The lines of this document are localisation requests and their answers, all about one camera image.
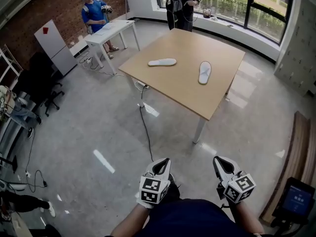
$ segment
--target floor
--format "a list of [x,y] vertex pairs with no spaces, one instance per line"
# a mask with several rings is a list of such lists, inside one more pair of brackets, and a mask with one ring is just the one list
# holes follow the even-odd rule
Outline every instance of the floor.
[[[150,21],[138,21],[136,28],[141,48],[169,31],[167,24]],[[121,48],[114,53],[116,67],[138,51],[131,29],[124,35],[126,50],[118,36],[113,39]],[[259,216],[283,166],[294,113],[299,110],[310,118],[316,108],[311,97],[301,98],[273,75],[272,63],[245,51],[227,99],[223,98],[206,124],[197,145],[192,138],[198,116],[179,104],[151,89],[144,92],[149,107],[143,113],[153,158],[172,160],[171,171],[181,185],[181,197],[221,205],[212,159],[226,156],[255,180],[257,188],[246,202]],[[96,70],[111,73],[103,62],[105,67]],[[62,83],[65,95],[58,100],[60,110],[52,108],[48,118],[43,115],[44,107],[39,111],[43,124],[35,128],[28,167],[32,182],[35,171],[42,171],[48,187],[37,188],[33,195],[49,199],[57,216],[53,219],[39,210],[21,215],[30,228],[43,228],[43,220],[62,236],[105,236],[135,206],[140,176],[151,162],[147,136],[124,76],[77,66]],[[8,172],[7,180],[25,182],[31,142],[23,132],[12,152],[19,168],[15,175]],[[101,164],[96,150],[114,173]],[[42,185],[39,175],[36,182]]]

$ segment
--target office chair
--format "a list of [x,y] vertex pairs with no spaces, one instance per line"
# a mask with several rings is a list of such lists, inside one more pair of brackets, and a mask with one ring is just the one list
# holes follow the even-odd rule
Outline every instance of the office chair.
[[62,84],[56,82],[62,77],[59,71],[54,73],[52,69],[52,61],[45,53],[37,52],[30,59],[30,69],[24,70],[19,78],[14,92],[20,90],[30,95],[30,99],[39,105],[45,105],[45,114],[48,117],[48,110],[51,105],[54,105],[57,110],[60,107],[54,102],[61,94],[65,95],[62,90],[54,90],[56,85],[62,87]]

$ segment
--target blue shirt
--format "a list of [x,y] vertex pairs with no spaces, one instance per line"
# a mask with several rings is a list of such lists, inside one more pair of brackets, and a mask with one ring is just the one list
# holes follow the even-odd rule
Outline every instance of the blue shirt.
[[[101,6],[107,5],[102,0],[93,0],[92,4],[84,4],[89,9],[89,13],[86,13],[84,9],[81,10],[82,19],[84,23],[88,22],[89,19],[91,20],[105,20],[108,22],[107,18],[104,17],[104,13],[101,11]],[[104,25],[91,25],[93,32],[100,30]]]
[[229,219],[215,204],[184,199],[156,205],[135,237],[255,237]]

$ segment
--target white slipper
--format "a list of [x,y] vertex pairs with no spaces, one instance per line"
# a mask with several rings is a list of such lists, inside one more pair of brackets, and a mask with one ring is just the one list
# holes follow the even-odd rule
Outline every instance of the white slipper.
[[176,59],[172,58],[167,58],[167,59],[161,59],[161,60],[156,60],[156,61],[150,61],[148,63],[149,67],[154,67],[154,66],[173,66],[177,63]]
[[207,81],[210,75],[211,75],[211,64],[207,61],[203,61],[199,67],[198,82],[200,84],[207,84]]

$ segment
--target white desk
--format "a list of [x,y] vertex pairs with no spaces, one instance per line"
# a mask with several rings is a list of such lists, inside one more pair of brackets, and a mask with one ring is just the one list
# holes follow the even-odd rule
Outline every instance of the white desk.
[[108,40],[110,40],[111,38],[113,38],[114,36],[116,36],[117,34],[119,34],[120,38],[123,42],[124,48],[127,49],[127,45],[126,45],[122,31],[126,30],[129,27],[133,27],[134,36],[135,36],[136,44],[137,44],[139,51],[140,51],[140,47],[139,47],[139,42],[138,42],[138,38],[137,38],[134,20],[114,20],[114,21],[110,22],[110,24],[112,25],[112,27],[110,29],[108,29],[108,30],[106,30],[104,28],[100,29],[96,33],[85,38],[85,42],[87,42],[87,44],[90,47],[90,50],[93,53],[95,59],[99,63],[100,67],[102,68],[104,66],[103,66],[102,62],[100,61],[96,51],[93,49],[94,45],[98,45],[100,47],[102,54],[105,57],[105,59],[107,60],[107,62],[109,63],[113,73],[116,74],[117,71],[114,68],[112,62],[110,61],[110,59],[109,59],[109,57],[108,57],[108,55],[103,47],[103,44],[105,42],[107,42]]

